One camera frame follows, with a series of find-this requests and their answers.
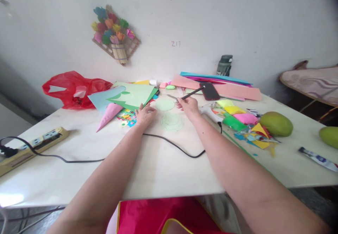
dark green water bottle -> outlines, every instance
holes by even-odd
[[[231,69],[232,55],[222,55],[218,62],[217,75],[229,76]]]

red fabric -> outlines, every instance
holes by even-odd
[[[194,197],[124,201],[118,234],[160,234],[174,218],[194,234],[224,233]]]
[[[49,92],[50,86],[66,88],[63,91]],[[86,87],[86,94],[83,98],[74,97],[76,88]],[[43,92],[51,97],[59,98],[63,102],[63,109],[90,109],[95,108],[89,100],[88,95],[96,92],[105,91],[113,86],[111,82],[103,79],[84,78],[78,72],[70,71],[53,76],[49,81],[42,85]]]

person's right hand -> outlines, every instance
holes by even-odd
[[[184,100],[177,98],[177,101],[177,108],[184,111],[191,122],[201,116],[200,111],[198,110],[197,100],[195,98],[187,97]]]

red plastic bag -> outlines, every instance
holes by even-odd
[[[66,88],[63,91],[49,92],[50,86]],[[42,85],[43,92],[51,97],[59,98],[63,102],[63,109],[90,109],[95,108],[88,95],[105,91],[113,86],[103,79],[84,78],[78,72],[70,71],[53,76]],[[74,96],[76,92],[85,91],[84,96]]]

green paper circle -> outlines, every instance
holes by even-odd
[[[156,101],[156,108],[160,111],[169,111],[174,108],[175,103],[170,99],[162,99]]]

